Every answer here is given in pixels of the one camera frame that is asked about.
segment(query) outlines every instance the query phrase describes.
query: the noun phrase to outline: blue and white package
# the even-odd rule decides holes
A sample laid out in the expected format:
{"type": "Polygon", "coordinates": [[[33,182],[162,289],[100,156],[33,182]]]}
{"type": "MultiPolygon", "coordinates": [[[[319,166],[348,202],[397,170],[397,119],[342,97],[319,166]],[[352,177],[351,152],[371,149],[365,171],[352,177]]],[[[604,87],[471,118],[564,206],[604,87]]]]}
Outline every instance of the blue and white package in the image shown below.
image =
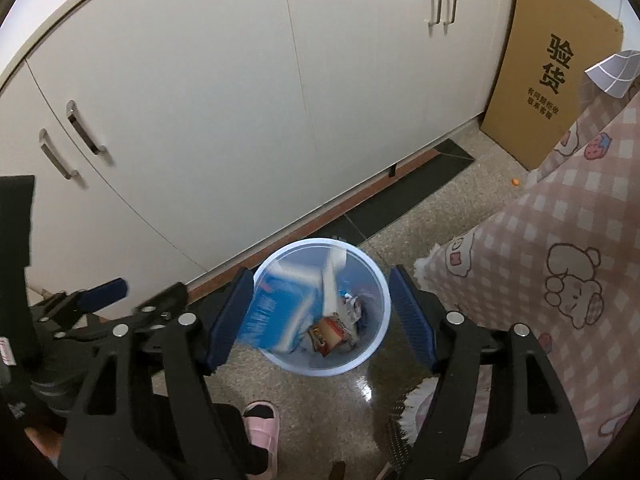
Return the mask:
{"type": "Polygon", "coordinates": [[[256,288],[238,341],[271,352],[293,352],[321,317],[321,269],[275,262],[256,288]]]}

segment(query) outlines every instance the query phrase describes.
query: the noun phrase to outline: black printed characters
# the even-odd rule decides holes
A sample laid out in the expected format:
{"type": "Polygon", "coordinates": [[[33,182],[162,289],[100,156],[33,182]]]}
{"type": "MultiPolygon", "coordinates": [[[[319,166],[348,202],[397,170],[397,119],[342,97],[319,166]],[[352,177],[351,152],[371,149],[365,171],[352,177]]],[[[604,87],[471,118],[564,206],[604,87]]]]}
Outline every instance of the black printed characters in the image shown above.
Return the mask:
{"type": "Polygon", "coordinates": [[[536,92],[533,88],[529,88],[529,97],[527,97],[527,104],[533,106],[534,110],[540,112],[540,115],[550,119],[556,115],[560,108],[551,102],[551,99],[547,99],[540,92],[536,92]]]}
{"type": "Polygon", "coordinates": [[[557,65],[556,63],[548,63],[542,66],[542,68],[545,69],[545,73],[543,73],[540,83],[551,88],[557,95],[560,85],[566,82],[564,70],[562,69],[569,70],[569,62],[574,56],[574,53],[571,50],[569,42],[563,42],[560,37],[555,34],[551,35],[551,43],[546,51],[550,54],[549,59],[555,61],[557,65]]]}

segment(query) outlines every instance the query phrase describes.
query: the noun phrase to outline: cardboard box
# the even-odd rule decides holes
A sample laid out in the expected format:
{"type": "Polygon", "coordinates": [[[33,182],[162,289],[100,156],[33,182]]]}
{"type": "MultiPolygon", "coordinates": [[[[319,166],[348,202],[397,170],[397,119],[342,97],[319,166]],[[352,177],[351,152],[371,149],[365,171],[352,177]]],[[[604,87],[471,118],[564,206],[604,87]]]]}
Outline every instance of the cardboard box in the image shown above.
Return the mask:
{"type": "Polygon", "coordinates": [[[589,0],[516,0],[482,131],[528,170],[579,115],[584,71],[622,47],[622,24],[589,0]]]}

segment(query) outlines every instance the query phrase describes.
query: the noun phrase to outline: cartoon bear print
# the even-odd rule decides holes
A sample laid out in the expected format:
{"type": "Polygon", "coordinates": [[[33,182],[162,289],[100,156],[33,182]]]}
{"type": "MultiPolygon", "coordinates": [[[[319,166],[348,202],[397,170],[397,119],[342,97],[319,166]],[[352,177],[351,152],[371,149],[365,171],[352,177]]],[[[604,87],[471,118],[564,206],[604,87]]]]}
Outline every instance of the cartoon bear print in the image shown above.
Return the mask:
{"type": "Polygon", "coordinates": [[[474,243],[474,227],[471,231],[453,240],[445,251],[444,258],[451,274],[466,278],[471,270],[471,246],[474,243]]]}
{"type": "Polygon", "coordinates": [[[600,252],[586,251],[571,244],[554,244],[549,249],[546,267],[545,301],[570,317],[575,328],[593,325],[604,310],[602,286],[595,279],[600,252]]]}
{"type": "Polygon", "coordinates": [[[611,137],[605,132],[593,137],[584,147],[584,158],[587,160],[596,160],[607,155],[609,146],[611,145],[611,137]]]}
{"type": "Polygon", "coordinates": [[[562,136],[562,139],[556,144],[554,150],[560,155],[571,156],[577,150],[580,145],[580,140],[578,139],[578,124],[574,123],[569,128],[569,131],[562,136]]]}
{"type": "Polygon", "coordinates": [[[631,416],[631,412],[633,410],[628,410],[628,412],[621,413],[609,420],[606,420],[600,429],[598,430],[598,436],[608,437],[608,436],[616,436],[622,426],[625,425],[625,422],[631,416]]]}

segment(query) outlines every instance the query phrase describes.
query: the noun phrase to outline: pink checkered blanket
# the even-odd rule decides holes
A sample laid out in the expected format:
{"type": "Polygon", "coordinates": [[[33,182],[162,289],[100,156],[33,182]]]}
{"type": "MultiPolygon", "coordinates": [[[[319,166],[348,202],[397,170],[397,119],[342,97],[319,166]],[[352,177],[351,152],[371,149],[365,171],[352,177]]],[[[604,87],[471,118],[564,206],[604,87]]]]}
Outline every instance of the pink checkered blanket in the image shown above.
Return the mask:
{"type": "MultiPolygon", "coordinates": [[[[582,113],[528,189],[415,264],[423,290],[476,323],[524,322],[548,354],[594,460],[640,397],[640,94],[587,80],[582,113]]],[[[482,374],[465,446],[476,454],[482,374]]]]}

